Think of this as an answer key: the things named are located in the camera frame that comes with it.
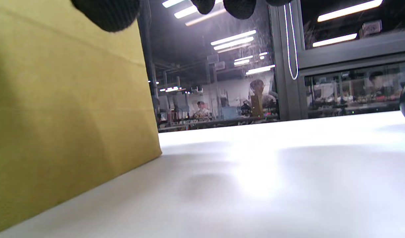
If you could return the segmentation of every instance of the glass window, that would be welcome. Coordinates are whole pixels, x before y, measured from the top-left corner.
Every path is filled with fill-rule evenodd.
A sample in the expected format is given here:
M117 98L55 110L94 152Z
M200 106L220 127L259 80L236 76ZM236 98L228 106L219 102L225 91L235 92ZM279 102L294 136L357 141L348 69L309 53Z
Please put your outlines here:
M156 80L148 83L160 132L279 120L266 3L248 20L230 16L221 0L208 15L189 0L149 6Z
M308 118L399 110L405 63L305 77Z
M301 0L305 48L405 31L405 0Z

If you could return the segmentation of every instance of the glass partition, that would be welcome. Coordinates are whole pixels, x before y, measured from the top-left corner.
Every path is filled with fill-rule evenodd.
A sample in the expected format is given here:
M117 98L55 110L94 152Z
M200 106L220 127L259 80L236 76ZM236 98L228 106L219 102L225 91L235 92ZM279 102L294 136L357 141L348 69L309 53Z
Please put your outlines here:
M264 1L248 20L230 16L221 0L208 15L189 0L148 4L148 83L160 132L280 120Z
M305 77L308 118L399 110L405 62Z

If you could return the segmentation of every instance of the metal frame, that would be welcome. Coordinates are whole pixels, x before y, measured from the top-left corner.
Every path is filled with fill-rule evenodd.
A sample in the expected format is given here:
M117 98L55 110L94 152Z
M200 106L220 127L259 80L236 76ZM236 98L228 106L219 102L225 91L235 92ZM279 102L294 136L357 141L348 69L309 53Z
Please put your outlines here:
M279 98L287 97L284 100L286 103L279 104L281 112L282 108L286 107L284 111L287 117L284 120L308 119L306 76L405 61L405 32L306 50L301 0L294 0L291 4L300 69L296 80L292 80L287 69L287 57L284 57L287 56L284 7L270 7L271 12L277 15L276 19L272 18L272 28L278 95ZM290 60L295 62L295 54L293 50L290 51Z
M138 15L137 22L139 27L139 33L141 36L141 43L142 43L142 51L145 60L145 67L146 73L148 74L148 79L151 80L151 84L149 85L151 90L151 96L155 95L156 86L155 81L157 80L155 77L155 66L154 60L152 59L152 49L151 44L149 42L150 35L149 35L149 21L148 21L148 12L149 12L149 1L143 1L145 4L141 6L141 14Z
M405 32L306 50L301 0L292 5L300 69L405 52Z

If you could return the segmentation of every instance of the white cable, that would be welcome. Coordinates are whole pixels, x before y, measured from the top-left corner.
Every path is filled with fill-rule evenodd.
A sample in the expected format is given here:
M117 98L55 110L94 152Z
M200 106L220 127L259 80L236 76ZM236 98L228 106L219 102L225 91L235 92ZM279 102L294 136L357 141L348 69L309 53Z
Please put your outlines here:
M292 5L289 3L289 11L290 11L290 24L292 26L292 36L293 36L293 45L295 46L295 62L296 62L296 75L293 76L292 67L290 65L290 51L289 51L289 33L287 31L287 14L286 14L286 5L283 6L284 8L284 22L286 25L286 43L287 43L287 62L289 65L290 76L293 80L298 78L299 74L299 66L298 66L298 53L296 52L296 39L295 39L295 28L293 27L293 16L292 16Z

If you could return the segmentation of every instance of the window frame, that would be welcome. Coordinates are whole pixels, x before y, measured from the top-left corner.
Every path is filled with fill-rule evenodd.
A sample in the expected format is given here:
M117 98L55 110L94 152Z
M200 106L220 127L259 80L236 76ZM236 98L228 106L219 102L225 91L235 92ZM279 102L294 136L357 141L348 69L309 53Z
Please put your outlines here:
M275 76L278 90L280 121L292 121L302 118L302 108L299 99L299 80L293 80L289 71L287 58L286 26L284 23L284 8L269 6L275 58ZM295 52L290 47L290 62L293 72L296 71Z
M306 50L301 0L291 4L300 69L405 52L405 31Z

